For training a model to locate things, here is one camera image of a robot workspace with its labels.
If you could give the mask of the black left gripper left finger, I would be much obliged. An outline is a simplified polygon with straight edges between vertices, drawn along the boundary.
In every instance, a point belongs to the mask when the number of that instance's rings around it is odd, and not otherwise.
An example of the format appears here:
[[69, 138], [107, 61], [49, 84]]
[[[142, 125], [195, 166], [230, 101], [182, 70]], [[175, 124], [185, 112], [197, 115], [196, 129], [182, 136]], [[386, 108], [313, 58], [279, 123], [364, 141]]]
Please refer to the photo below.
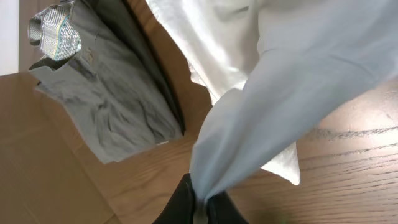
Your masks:
[[185, 174], [177, 185], [161, 214], [153, 224], [192, 224], [195, 193], [190, 174]]

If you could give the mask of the white t-shirt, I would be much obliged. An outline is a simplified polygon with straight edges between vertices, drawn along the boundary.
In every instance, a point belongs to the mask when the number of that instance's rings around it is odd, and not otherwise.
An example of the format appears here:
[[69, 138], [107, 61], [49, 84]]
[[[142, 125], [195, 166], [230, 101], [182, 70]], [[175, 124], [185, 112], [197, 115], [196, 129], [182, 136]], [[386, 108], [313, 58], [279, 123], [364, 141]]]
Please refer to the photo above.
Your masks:
[[193, 147], [199, 201], [236, 185], [340, 105], [397, 76], [397, 1], [149, 1], [219, 96]]

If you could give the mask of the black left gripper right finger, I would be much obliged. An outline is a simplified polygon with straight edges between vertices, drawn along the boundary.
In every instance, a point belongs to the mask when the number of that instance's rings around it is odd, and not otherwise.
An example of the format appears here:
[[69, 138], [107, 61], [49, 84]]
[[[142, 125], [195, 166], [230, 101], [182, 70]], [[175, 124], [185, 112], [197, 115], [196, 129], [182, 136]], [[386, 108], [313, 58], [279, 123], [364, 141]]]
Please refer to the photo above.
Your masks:
[[227, 192], [212, 196], [207, 202], [208, 224], [248, 224]]

